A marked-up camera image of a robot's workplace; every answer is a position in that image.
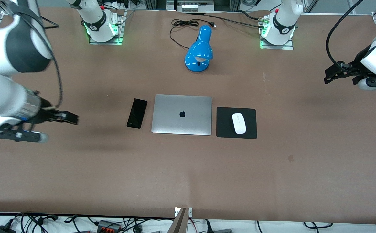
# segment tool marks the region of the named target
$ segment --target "brown table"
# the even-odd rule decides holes
[[[376,92],[350,78],[323,83],[340,16],[301,16],[294,50],[260,49],[255,28],[197,16],[218,25],[214,59],[197,74],[169,39],[172,19],[193,16],[138,11],[123,45],[90,46],[75,10],[41,12],[61,25],[47,32],[61,109],[80,124],[38,125],[46,144],[0,140],[0,211],[172,217],[186,206],[194,218],[376,224]],[[197,28],[173,36],[189,46]],[[349,16],[331,51],[352,61],[375,36],[370,16]],[[15,80],[56,102],[53,66]],[[212,135],[151,133],[156,94],[211,96]],[[126,127],[134,98],[148,100],[141,129]],[[256,109],[258,138],[216,137],[219,106]]]

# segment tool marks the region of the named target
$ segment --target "laptop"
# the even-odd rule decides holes
[[[152,133],[211,135],[211,127],[211,97],[155,96]]]

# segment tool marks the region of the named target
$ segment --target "black smartphone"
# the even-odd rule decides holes
[[[142,99],[134,99],[132,110],[130,110],[127,127],[140,128],[142,126],[143,116],[145,115],[148,102]]]

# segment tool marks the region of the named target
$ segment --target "black mouse pad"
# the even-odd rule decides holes
[[[244,134],[236,134],[232,114],[241,113],[244,116]],[[257,118],[255,109],[248,108],[216,108],[216,136],[220,138],[256,139]]]

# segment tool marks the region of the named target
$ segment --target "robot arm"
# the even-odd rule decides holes
[[[46,69],[53,59],[52,50],[35,0],[2,0],[0,5],[13,15],[13,22],[0,29],[0,138],[44,142],[45,134],[24,131],[23,124],[77,124],[78,116],[51,108],[37,92],[11,79],[13,74]]]
[[[102,10],[97,0],[67,0],[83,19],[89,36],[96,42],[109,41],[118,34],[117,13]]]
[[[284,45],[293,36],[295,24],[303,9],[302,0],[281,0],[278,11],[264,17],[269,21],[265,23],[261,37],[270,44]]]
[[[355,76],[354,85],[362,90],[376,90],[376,38],[372,44],[359,52],[355,60],[348,64],[337,62],[325,70],[324,83],[329,84],[338,78]]]

